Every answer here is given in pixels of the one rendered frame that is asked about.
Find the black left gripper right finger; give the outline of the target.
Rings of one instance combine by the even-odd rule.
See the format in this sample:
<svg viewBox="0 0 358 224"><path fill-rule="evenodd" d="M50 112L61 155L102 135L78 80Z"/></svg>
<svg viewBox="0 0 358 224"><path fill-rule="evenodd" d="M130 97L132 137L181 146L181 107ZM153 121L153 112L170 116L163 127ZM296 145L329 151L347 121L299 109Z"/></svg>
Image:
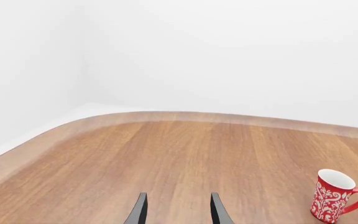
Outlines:
<svg viewBox="0 0 358 224"><path fill-rule="evenodd" d="M210 211L212 224L234 224L216 192L211 193Z"/></svg>

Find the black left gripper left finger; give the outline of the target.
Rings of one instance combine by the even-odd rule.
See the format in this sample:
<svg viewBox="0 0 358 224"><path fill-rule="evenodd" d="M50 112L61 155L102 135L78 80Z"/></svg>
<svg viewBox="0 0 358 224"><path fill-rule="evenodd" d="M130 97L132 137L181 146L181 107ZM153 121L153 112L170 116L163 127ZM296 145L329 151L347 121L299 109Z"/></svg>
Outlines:
<svg viewBox="0 0 358 224"><path fill-rule="evenodd" d="M147 219L147 194L141 192L124 224L145 224Z"/></svg>

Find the red white patterned mug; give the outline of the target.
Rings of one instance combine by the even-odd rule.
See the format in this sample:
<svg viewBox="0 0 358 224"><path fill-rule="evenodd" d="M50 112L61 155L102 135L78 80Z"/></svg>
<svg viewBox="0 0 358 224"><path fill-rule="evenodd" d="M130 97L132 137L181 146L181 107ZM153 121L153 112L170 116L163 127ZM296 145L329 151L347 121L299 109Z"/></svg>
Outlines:
<svg viewBox="0 0 358 224"><path fill-rule="evenodd" d="M358 188L348 175L321 169L310 207L311 214L325 223L336 223L340 216L358 209Z"/></svg>

